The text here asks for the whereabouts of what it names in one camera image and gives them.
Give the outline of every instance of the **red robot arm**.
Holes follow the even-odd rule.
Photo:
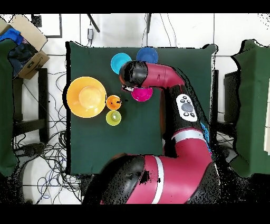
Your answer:
[[[101,173],[99,185],[103,188],[99,188],[97,201],[215,203],[219,178],[182,77],[172,67],[141,61],[127,62],[119,75],[129,89],[161,89],[161,101],[165,102],[165,110],[161,110],[161,118],[165,118],[164,155],[126,155],[109,163]],[[85,195],[88,202],[91,188]]]

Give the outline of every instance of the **yellow bowl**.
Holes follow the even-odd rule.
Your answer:
[[[92,77],[80,77],[70,84],[66,101],[73,114],[91,118],[103,111],[106,105],[106,90],[100,81]]]
[[[106,115],[106,122],[111,125],[115,126],[121,122],[121,114],[117,110],[111,110]]]

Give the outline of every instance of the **white tile floor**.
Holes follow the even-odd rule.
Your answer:
[[[146,28],[144,14],[93,14],[96,24],[100,28],[100,33],[94,31],[94,47],[141,47],[146,45],[146,38],[143,39],[143,31]],[[229,57],[240,50],[240,45],[245,39],[256,39],[262,45],[270,45],[270,15],[269,14],[153,14],[151,20],[150,33],[148,35],[148,45],[150,46],[176,46],[179,48],[201,48],[206,44],[218,45],[215,68],[219,70],[219,96],[218,96],[218,119],[223,120],[224,112],[224,74],[237,70],[233,60]],[[4,15],[8,21],[11,16]],[[42,15],[44,27],[41,28],[45,35],[58,35],[59,17],[57,14],[51,16]],[[87,29],[90,20],[86,14],[62,14],[63,37],[61,39],[49,39],[42,49],[50,55],[50,60],[45,64],[49,74],[49,93],[56,99],[56,108],[62,106],[62,93],[55,85],[56,79],[65,74],[65,41],[76,41],[82,45],[88,43]],[[65,75],[63,75],[58,85],[60,89],[65,86]],[[31,80],[25,80],[32,94],[37,98],[37,75]],[[50,98],[49,113],[53,120],[58,120],[55,111],[55,101]],[[23,115],[24,120],[37,119],[38,104],[27,91],[23,89]],[[65,108],[61,108],[61,114],[66,115]],[[64,130],[65,126],[57,124],[59,130]],[[55,127],[50,129],[51,134],[56,132]],[[24,144],[39,142],[38,132],[27,133]],[[24,194],[34,203],[40,198],[37,181],[45,177],[50,171],[48,164],[41,158],[29,162],[24,173]],[[39,185],[43,185],[44,180],[40,180]],[[52,200],[57,196],[61,186],[50,186],[47,195],[51,197],[43,198],[39,204],[52,204]],[[56,197],[54,204],[77,204],[79,201],[74,194],[68,190],[63,190]]]

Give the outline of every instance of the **magenta bowl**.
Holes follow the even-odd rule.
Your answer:
[[[138,102],[145,102],[151,98],[153,94],[152,88],[134,88],[134,91],[131,93],[134,100]]]

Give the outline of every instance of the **orange bowl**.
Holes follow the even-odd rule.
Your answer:
[[[116,95],[109,96],[106,105],[110,110],[118,110],[121,107],[121,99]]]
[[[70,84],[66,101],[73,114],[91,118],[103,111],[106,105],[106,90],[100,81],[92,77],[80,77]]]

